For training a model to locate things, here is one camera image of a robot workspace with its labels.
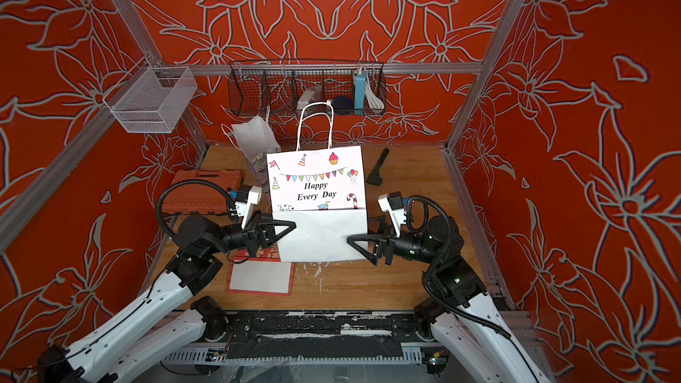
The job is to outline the white happy day paper bag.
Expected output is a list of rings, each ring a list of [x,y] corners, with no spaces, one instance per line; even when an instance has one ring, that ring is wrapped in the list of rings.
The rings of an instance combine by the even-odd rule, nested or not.
[[[367,233],[365,172],[360,146],[267,156],[273,218],[296,222],[277,243],[283,262],[349,262],[363,258],[347,244]]]

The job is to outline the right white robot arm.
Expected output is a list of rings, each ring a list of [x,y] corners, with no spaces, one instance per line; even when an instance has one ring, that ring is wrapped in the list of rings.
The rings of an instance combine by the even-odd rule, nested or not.
[[[505,322],[486,285],[463,258],[455,220],[430,198],[379,198],[377,230],[347,243],[373,265],[395,257],[427,264],[421,283],[428,300],[414,312],[420,333],[441,344],[476,382],[548,382]]]

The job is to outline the red RICH paper bag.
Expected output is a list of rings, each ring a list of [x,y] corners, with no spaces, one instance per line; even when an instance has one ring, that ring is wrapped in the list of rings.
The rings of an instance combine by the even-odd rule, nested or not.
[[[232,257],[228,292],[244,294],[291,294],[294,264],[282,262],[278,250],[261,250],[256,257],[242,251]]]

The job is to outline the colourful patterned paper bag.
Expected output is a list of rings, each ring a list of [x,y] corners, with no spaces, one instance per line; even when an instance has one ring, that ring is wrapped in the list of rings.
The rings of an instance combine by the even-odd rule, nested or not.
[[[248,168],[260,185],[269,181],[267,156],[281,152],[269,122],[255,116],[247,122],[224,125],[223,133],[245,157]]]

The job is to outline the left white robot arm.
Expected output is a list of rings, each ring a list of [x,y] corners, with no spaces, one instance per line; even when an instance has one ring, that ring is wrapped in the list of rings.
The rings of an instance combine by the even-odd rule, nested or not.
[[[225,200],[230,224],[221,226],[192,215],[173,230],[164,218],[164,200],[187,185],[202,185]],[[255,209],[259,194],[223,188],[201,179],[172,184],[156,202],[161,229],[177,245],[173,260],[149,288],[102,326],[71,343],[51,346],[37,360],[40,382],[131,382],[169,354],[201,338],[221,339],[231,329],[215,300],[205,296],[165,326],[161,319],[211,283],[223,264],[218,255],[245,251],[251,258],[293,232],[292,221],[277,220]]]

